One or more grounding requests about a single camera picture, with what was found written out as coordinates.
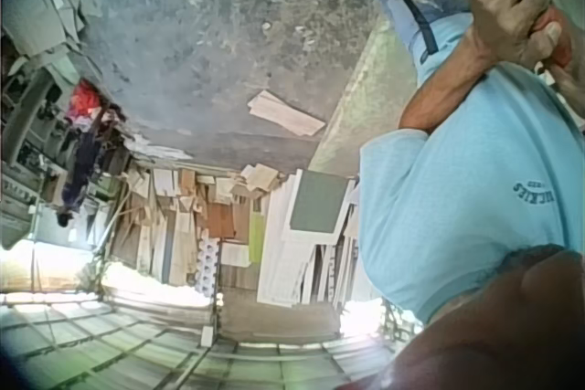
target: wooden board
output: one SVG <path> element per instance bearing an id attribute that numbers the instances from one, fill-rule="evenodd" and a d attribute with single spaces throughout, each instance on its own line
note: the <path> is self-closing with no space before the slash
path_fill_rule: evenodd
<path id="1" fill-rule="evenodd" d="M 152 229 L 149 226 L 141 226 L 140 237 L 138 239 L 138 258 L 136 261 L 136 269 L 141 274 L 150 274 L 151 261 L 153 258 L 151 241 Z"/>
<path id="2" fill-rule="evenodd" d="M 156 222 L 153 225 L 153 269 L 152 275 L 159 282 L 163 281 L 163 260 L 165 258 L 166 217 L 156 213 Z"/>
<path id="3" fill-rule="evenodd" d="M 289 107 L 267 90 L 248 105 L 252 116 L 277 123 L 297 136 L 313 136 L 325 126 L 325 122 Z"/>
<path id="4" fill-rule="evenodd" d="M 303 275 L 314 244 L 292 244 L 282 240 L 293 186 L 294 177 L 291 177 L 271 193 L 257 295 L 260 303 L 291 307 L 301 301 Z"/>
<path id="5" fill-rule="evenodd" d="M 207 228 L 210 238 L 234 238 L 234 219 L 231 205 L 207 205 Z"/>
<path id="6" fill-rule="evenodd" d="M 147 172 L 140 173 L 137 169 L 132 168 L 128 171 L 128 185 L 135 194 L 147 199 L 150 188 L 150 174 Z"/>
<path id="7" fill-rule="evenodd" d="M 154 190 L 159 196 L 175 196 L 173 171 L 170 169 L 154 169 Z"/>

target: metal beam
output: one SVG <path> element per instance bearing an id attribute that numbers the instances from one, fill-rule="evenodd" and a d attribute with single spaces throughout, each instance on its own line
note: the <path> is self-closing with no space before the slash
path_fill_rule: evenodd
<path id="1" fill-rule="evenodd" d="M 141 323 L 141 321 L 133 321 L 132 323 L 129 323 L 127 326 L 134 326 L 135 324 L 138 324 L 138 323 Z M 32 323 L 32 324 L 33 324 L 33 327 L 35 329 L 35 332 L 38 333 L 39 335 L 42 334 L 41 336 L 43 337 L 43 340 L 45 340 L 45 342 L 48 342 L 48 344 L 50 344 L 50 346 L 48 346 L 48 347 L 41 347 L 39 349 L 35 349 L 34 351 L 29 351 L 29 352 L 26 352 L 26 353 L 21 353 L 19 355 L 16 355 L 16 358 L 17 359 L 31 358 L 33 356 L 38 356 L 38 355 L 41 355 L 41 354 L 44 354 L 44 353 L 58 351 L 58 350 L 60 350 L 60 349 L 62 349 L 64 347 L 71 347 L 71 346 L 74 346 L 74 345 L 76 345 L 78 343 L 90 342 L 91 340 L 101 341 L 100 340 L 100 337 L 105 337 L 106 335 L 112 335 L 113 333 L 116 333 L 116 332 L 122 330 L 122 327 L 118 327 L 118 328 L 112 329 L 111 331 L 107 331 L 107 332 L 104 332 L 104 333 L 100 333 L 98 335 L 94 335 L 94 334 L 91 334 L 90 333 L 90 335 L 88 335 L 86 337 L 82 337 L 82 338 L 79 338 L 77 340 L 72 340 L 70 342 L 54 343 L 54 342 L 52 342 L 52 340 L 49 340 L 43 334 L 43 332 L 41 332 L 37 328 L 37 324 L 36 323 Z"/>
<path id="2" fill-rule="evenodd" d="M 57 310 L 55 310 L 55 309 L 53 309 L 53 311 L 55 311 L 55 312 L 57 312 L 57 313 L 59 313 L 59 314 L 61 314 L 62 316 L 64 316 L 64 317 L 66 317 L 66 318 L 67 318 L 67 316 L 66 316 L 66 315 L 65 315 L 63 312 L 61 312 L 61 311 L 57 311 Z M 131 348 L 131 349 L 129 349 L 129 350 L 124 350 L 124 349 L 120 348 L 119 346 L 117 346 L 117 345 L 115 345 L 115 344 L 113 344 L 113 343 L 110 343 L 110 342 L 106 342 L 105 340 L 103 340 L 103 339 L 101 338 L 101 337 L 104 337 L 104 336 L 106 336 L 106 335 L 111 335 L 112 333 L 115 333 L 115 332 L 118 332 L 118 331 L 122 331 L 124 327 L 132 327 L 132 326 L 135 326 L 135 325 L 137 325 L 137 324 L 146 324 L 146 323 L 147 323 L 147 321 L 141 321 L 141 320 L 137 320 L 137 321 L 135 321 L 135 322 L 133 322 L 133 323 L 130 323 L 130 324 L 128 324 L 128 325 L 125 325 L 125 326 L 119 326 L 119 327 L 118 327 L 118 328 L 116 328 L 115 330 L 112 330 L 112 331 L 109 331 L 109 332 L 104 332 L 104 333 L 101 333 L 101 334 L 99 334 L 99 335 L 94 335 L 93 333 L 91 333 L 90 331 L 88 331 L 87 329 L 85 329 L 83 326 L 79 325 L 79 324 L 78 324 L 78 323 L 76 323 L 75 321 L 69 321 L 69 323 L 70 323 L 70 324 L 72 324 L 72 325 L 74 325 L 75 327 L 77 327 L 77 328 L 78 328 L 80 331 L 87 333 L 87 334 L 88 334 L 88 336 L 89 336 L 89 338 L 91 337 L 90 339 L 95 339 L 96 341 L 98 341 L 98 342 L 100 342 L 100 343 L 103 343 L 103 344 L 107 345 L 108 347 L 111 347 L 112 349 L 115 349 L 116 351 L 119 351 L 119 352 L 122 352 L 122 353 L 127 353 L 127 354 L 129 354 L 129 355 L 131 355 L 131 356 L 134 356 L 134 357 L 136 357 L 136 358 L 139 358 L 139 359 L 141 359 L 141 360 L 143 360 L 143 361 L 145 361 L 145 362 L 147 362 L 147 363 L 150 363 L 150 364 L 154 364 L 154 365 L 157 365 L 157 366 L 161 366 L 161 367 L 164 367 L 164 368 L 166 368 L 166 369 L 169 369 L 169 370 L 175 370 L 175 369 L 173 369 L 172 367 L 168 367 L 167 365 L 164 365 L 164 364 L 158 363 L 157 361 L 151 360 L 150 358 L 144 358 L 144 357 L 140 356 L 139 354 L 136 354 L 136 353 L 134 352 L 134 348 Z M 154 339 L 154 338 L 156 338 L 156 337 L 159 337 L 159 336 L 161 336 L 161 335 L 162 335 L 163 333 L 165 333 L 165 332 L 166 332 L 166 329 L 163 329 L 163 330 L 161 330 L 161 331 L 160 331 L 160 332 L 159 332 L 159 333 L 158 333 L 158 334 L 157 334 L 155 337 L 150 337 L 150 338 L 148 338 L 147 340 L 150 342 L 151 340 L 153 340 L 153 339 Z"/>
<path id="3" fill-rule="evenodd" d="M 120 361 L 125 356 L 131 355 L 132 353 L 134 353 L 138 349 L 140 349 L 140 348 L 144 347 L 146 344 L 148 344 L 153 338 L 159 337 L 163 333 L 165 333 L 165 330 L 162 330 L 159 333 L 157 333 L 156 335 L 145 339 L 140 344 L 137 344 L 136 346 L 134 346 L 131 349 L 128 349 L 127 351 L 122 351 L 120 348 L 116 348 L 116 350 L 120 351 L 120 353 L 117 354 L 116 356 L 114 356 L 113 358 L 106 360 L 102 363 L 98 363 L 96 365 L 93 365 L 92 367 L 80 372 L 79 374 L 76 374 L 75 376 L 72 376 L 71 378 L 68 378 L 68 379 L 66 379 L 66 380 L 64 380 L 56 385 L 53 385 L 51 387 L 51 389 L 57 389 L 57 388 L 60 388 L 62 386 L 65 386 L 65 385 L 70 385 L 72 383 L 75 383 L 78 379 L 81 379 L 86 374 L 90 374 L 92 376 L 98 377 L 96 374 L 97 372 L 99 372 L 102 369 L 105 369 L 106 367 L 110 366 L 111 364 L 114 364 L 114 363 Z"/>
<path id="4" fill-rule="evenodd" d="M 186 364 L 189 362 L 189 360 L 191 358 L 193 358 L 193 356 L 195 356 L 195 353 L 188 353 L 186 355 L 186 357 L 183 359 L 183 361 L 181 361 L 181 363 L 179 363 L 179 365 L 176 367 L 177 369 L 184 369 Z M 166 385 L 169 383 L 169 381 L 171 380 L 171 378 L 173 377 L 173 374 L 175 374 L 175 370 L 171 370 L 168 374 L 166 374 L 166 376 L 161 380 L 160 383 L 158 383 L 156 385 L 156 387 L 153 390 L 160 390 L 166 387 Z"/>
<path id="5" fill-rule="evenodd" d="M 35 331 L 44 341 L 45 343 L 48 343 L 51 347 L 52 350 L 56 351 L 56 352 L 60 352 L 61 351 L 61 347 L 56 344 L 55 342 L 53 342 L 53 340 L 50 340 L 33 322 L 31 322 L 28 317 L 20 312 L 17 309 L 14 309 L 14 312 L 16 312 L 16 314 L 18 314 L 24 321 L 27 322 L 27 325 L 33 329 L 33 331 Z M 92 370 L 87 371 L 87 374 L 93 376 L 94 378 L 96 378 L 99 382 L 105 383 L 105 384 L 109 384 L 109 382 L 107 380 L 104 380 L 103 378 L 97 376 Z"/>
<path id="6" fill-rule="evenodd" d="M 177 378 L 175 383 L 171 387 L 169 387 L 169 390 L 178 390 L 179 388 L 181 388 L 181 385 L 183 385 L 186 382 L 189 376 L 193 372 L 195 372 L 195 370 L 199 367 L 201 362 L 205 359 L 207 353 L 209 352 L 209 349 L 210 348 L 208 347 L 201 355 L 199 355 L 199 357 L 193 363 L 191 363 L 187 367 L 187 369 L 181 374 L 181 376 Z"/>
<path id="7" fill-rule="evenodd" d="M 236 345 L 234 346 L 234 350 L 232 351 L 232 354 L 236 354 L 236 352 L 238 351 L 238 346 L 239 344 L 236 343 Z M 226 383 L 226 380 L 228 380 L 229 378 L 229 372 L 231 372 L 231 366 L 234 364 L 234 360 L 228 360 L 228 365 L 226 366 L 226 370 L 223 373 L 223 379 L 221 381 L 218 382 L 218 386 L 216 387 L 217 390 L 221 390 L 221 387 L 223 387 L 223 385 Z"/>
<path id="8" fill-rule="evenodd" d="M 78 317 L 69 317 L 68 319 L 63 317 L 63 318 L 55 319 L 55 320 L 35 321 L 35 325 L 63 323 L 64 321 L 85 320 L 85 319 L 90 319 L 92 317 L 97 317 L 99 315 L 107 315 L 107 314 L 114 314 L 114 313 L 115 313 L 115 311 L 107 311 L 107 312 L 102 312 L 100 314 L 95 314 L 95 315 L 80 315 Z M 17 329 L 17 328 L 22 328 L 24 326 L 28 326 L 28 324 L 26 322 L 22 322 L 22 323 L 9 324 L 6 326 L 0 325 L 0 329 L 2 331 L 9 331 L 9 330 Z"/>
<path id="9" fill-rule="evenodd" d="M 335 360 L 334 356 L 325 348 L 323 343 L 319 343 L 319 344 L 321 345 L 321 349 L 323 349 L 323 351 L 327 353 L 329 361 L 334 366 L 334 368 L 337 370 L 337 372 L 339 372 L 339 374 L 342 375 L 347 380 L 348 383 L 351 383 L 351 378 L 349 377 L 348 374 L 346 374 L 346 371 L 344 370 L 344 368 Z"/>
<path id="10" fill-rule="evenodd" d="M 281 357 L 281 346 L 279 344 L 276 344 L 276 353 L 278 354 L 279 357 Z M 284 371 L 282 370 L 282 361 L 278 362 L 278 366 L 281 369 L 281 379 L 284 382 Z M 286 384 L 282 385 L 282 390 L 286 390 Z"/>

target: light blue t-shirt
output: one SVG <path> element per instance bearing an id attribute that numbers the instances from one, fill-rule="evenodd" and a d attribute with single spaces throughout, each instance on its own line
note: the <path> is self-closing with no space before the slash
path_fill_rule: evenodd
<path id="1" fill-rule="evenodd" d="M 465 26 L 433 29 L 442 53 L 417 66 L 420 81 Z M 492 69 L 431 136 L 398 130 L 370 142 L 360 168 L 366 273 L 425 323 L 481 288 L 510 251 L 583 250 L 583 137 L 554 91 L 519 66 Z"/>

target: blue jeans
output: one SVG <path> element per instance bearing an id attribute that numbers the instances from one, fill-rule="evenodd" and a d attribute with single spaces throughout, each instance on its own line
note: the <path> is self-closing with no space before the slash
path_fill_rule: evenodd
<path id="1" fill-rule="evenodd" d="M 467 0 L 433 0 L 438 7 L 430 3 L 415 3 L 426 21 L 431 24 L 439 48 L 438 53 L 427 57 L 419 24 L 404 0 L 378 1 L 386 16 L 394 23 L 400 41 L 414 58 L 414 64 L 419 72 L 419 82 L 421 79 L 429 77 L 449 56 L 464 31 L 471 24 L 471 15 L 466 14 L 470 11 Z"/>

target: wood scrap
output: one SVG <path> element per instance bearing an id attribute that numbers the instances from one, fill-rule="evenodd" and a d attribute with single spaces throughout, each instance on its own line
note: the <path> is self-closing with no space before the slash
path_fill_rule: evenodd
<path id="1" fill-rule="evenodd" d="M 207 221 L 207 198 L 202 187 L 197 188 L 197 206 L 199 206 L 199 209 L 196 209 L 196 211 L 199 212 L 200 210 L 199 213 Z"/>
<path id="2" fill-rule="evenodd" d="M 191 169 L 179 170 L 180 195 L 191 196 L 197 191 L 195 171 Z"/>
<path id="3" fill-rule="evenodd" d="M 325 126 L 325 122 L 289 107 L 267 90 L 261 91 L 248 106 L 252 116 L 277 123 L 298 136 L 313 136 Z"/>
<path id="4" fill-rule="evenodd" d="M 201 174 L 197 174 L 197 182 L 199 184 L 215 184 L 216 183 L 216 177 L 214 177 L 213 175 L 201 175 Z"/>
<path id="5" fill-rule="evenodd" d="M 216 184 L 209 187 L 211 191 L 209 199 L 214 203 L 231 205 L 233 200 L 231 188 L 234 184 L 235 183 L 231 178 L 216 178 Z"/>
<path id="6" fill-rule="evenodd" d="M 207 228 L 210 238 L 234 238 L 234 219 L 231 205 L 210 203 L 207 206 Z"/>
<path id="7" fill-rule="evenodd" d="M 278 184 L 278 171 L 264 164 L 258 163 L 246 177 L 246 187 L 249 191 L 261 189 L 270 192 Z"/>
<path id="8" fill-rule="evenodd" d="M 246 187 L 246 185 L 241 183 L 234 184 L 230 192 L 232 195 L 244 196 L 246 198 L 249 198 L 250 200 L 256 200 L 265 194 L 260 189 L 254 189 L 251 191 L 248 189 L 248 187 Z"/>

